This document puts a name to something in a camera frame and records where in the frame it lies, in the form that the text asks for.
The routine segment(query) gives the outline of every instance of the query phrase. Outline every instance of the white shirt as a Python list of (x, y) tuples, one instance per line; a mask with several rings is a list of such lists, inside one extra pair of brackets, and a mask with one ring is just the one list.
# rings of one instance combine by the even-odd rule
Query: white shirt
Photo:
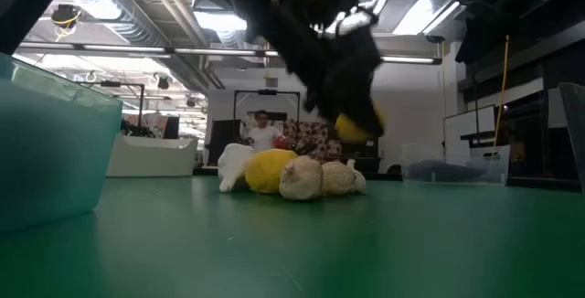
[(258, 153), (272, 149), (272, 141), (274, 138), (282, 136), (282, 133), (273, 126), (267, 125), (264, 128), (252, 128), (248, 132), (248, 136), (254, 140), (252, 147)]

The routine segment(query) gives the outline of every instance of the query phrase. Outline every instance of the green tabletop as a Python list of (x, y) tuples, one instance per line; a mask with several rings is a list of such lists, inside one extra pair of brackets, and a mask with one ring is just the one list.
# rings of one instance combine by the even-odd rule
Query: green tabletop
[(0, 239), (0, 297), (585, 297), (581, 195), (367, 184), (295, 203), (108, 180), (93, 213)]

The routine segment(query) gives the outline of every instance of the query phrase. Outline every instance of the person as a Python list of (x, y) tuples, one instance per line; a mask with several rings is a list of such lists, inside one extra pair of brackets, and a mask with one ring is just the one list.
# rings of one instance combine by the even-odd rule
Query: person
[(280, 130), (268, 124), (268, 113), (264, 110), (254, 113), (258, 126), (248, 132), (252, 139), (252, 147), (256, 153), (273, 148), (274, 138), (283, 137)]

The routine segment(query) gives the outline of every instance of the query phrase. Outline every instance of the yellow ball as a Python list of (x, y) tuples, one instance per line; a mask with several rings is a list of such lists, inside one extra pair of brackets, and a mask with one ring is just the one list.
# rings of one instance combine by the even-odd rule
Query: yellow ball
[(281, 171), (284, 166), (297, 157), (293, 151), (271, 149), (255, 154), (244, 171), (246, 183), (251, 190), (264, 194), (278, 194)]
[[(384, 115), (382, 115), (378, 109), (376, 109), (376, 114), (378, 115), (380, 123), (384, 126), (386, 122)], [(337, 117), (337, 120), (335, 121), (335, 129), (337, 130), (337, 136), (344, 143), (362, 144), (368, 139), (376, 138), (374, 137), (374, 134), (368, 133), (358, 127), (355, 122), (343, 113), (339, 114)]]

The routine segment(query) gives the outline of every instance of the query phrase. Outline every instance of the plush toy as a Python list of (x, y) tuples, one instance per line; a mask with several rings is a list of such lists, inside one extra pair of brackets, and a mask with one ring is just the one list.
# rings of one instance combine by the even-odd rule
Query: plush toy
[(351, 164), (347, 166), (339, 161), (334, 161), (327, 162), (322, 165), (322, 168), (323, 190), (326, 195), (344, 195), (358, 190), (362, 191), (366, 186), (365, 179), (363, 184), (361, 183), (361, 178), (359, 178), (360, 182), (357, 182), (356, 170)]
[(259, 193), (278, 194), (284, 166), (297, 157), (293, 151), (271, 149), (255, 154), (245, 167), (246, 183)]
[(219, 191), (230, 192), (244, 177), (246, 162), (254, 156), (254, 149), (242, 144), (229, 144), (218, 159)]
[(323, 168), (309, 156), (289, 161), (281, 173), (281, 195), (292, 200), (308, 200), (323, 196)]
[[(386, 119), (384, 115), (376, 108), (376, 114), (382, 126), (385, 125)], [(362, 144), (368, 139), (375, 138), (373, 134), (368, 133), (359, 128), (347, 115), (341, 113), (335, 121), (335, 130), (337, 136), (344, 143)]]
[(355, 169), (356, 160), (347, 160), (347, 167), (354, 171), (354, 183), (349, 188), (349, 193), (366, 193), (366, 178)]

